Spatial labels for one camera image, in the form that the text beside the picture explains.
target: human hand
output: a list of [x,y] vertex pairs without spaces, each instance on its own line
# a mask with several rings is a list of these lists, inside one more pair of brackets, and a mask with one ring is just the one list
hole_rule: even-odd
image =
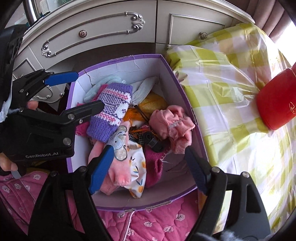
[[[38,107],[38,101],[29,101],[28,108],[35,110]],[[0,167],[3,171],[17,171],[17,165],[8,159],[8,157],[4,153],[0,153]]]

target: red container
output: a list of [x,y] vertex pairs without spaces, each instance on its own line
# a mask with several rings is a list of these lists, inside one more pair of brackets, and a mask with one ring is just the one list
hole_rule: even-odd
[[265,125],[277,130],[296,116],[296,64],[267,83],[257,95],[257,107]]

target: pink curtain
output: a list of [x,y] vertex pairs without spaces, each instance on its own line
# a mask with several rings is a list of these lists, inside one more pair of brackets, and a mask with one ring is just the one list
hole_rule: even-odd
[[228,0],[252,16],[255,24],[276,42],[291,19],[277,0]]

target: cardboard box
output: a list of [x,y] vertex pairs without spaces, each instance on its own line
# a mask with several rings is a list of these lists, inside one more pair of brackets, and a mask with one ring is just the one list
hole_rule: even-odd
[[[182,106],[186,114],[196,123],[191,105],[165,59],[158,54],[145,54],[113,59],[86,68],[79,73],[79,78],[72,83],[67,109],[83,103],[87,91],[100,79],[115,74],[127,84],[159,76],[159,83],[153,91],[162,95],[169,105]],[[192,145],[202,156],[204,148],[198,126],[192,131]],[[75,136],[75,155],[67,159],[68,171],[73,172],[80,166],[86,166],[91,151],[89,139]],[[131,197],[129,192],[120,188],[112,195],[94,194],[93,200],[99,210],[127,211],[143,210],[168,204],[196,188],[194,179],[187,167],[184,155],[169,154],[163,162],[161,180],[151,188],[145,188],[139,199]]]

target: pink blanket with floral pattern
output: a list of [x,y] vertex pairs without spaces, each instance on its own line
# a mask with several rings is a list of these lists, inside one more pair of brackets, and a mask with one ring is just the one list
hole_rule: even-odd
[[[14,179],[0,176],[0,197],[19,227],[28,232],[32,211],[39,192],[47,178],[35,171]],[[72,194],[68,202],[74,227],[83,232]],[[144,211],[98,211],[114,241],[183,241],[198,218],[197,191],[174,202]]]

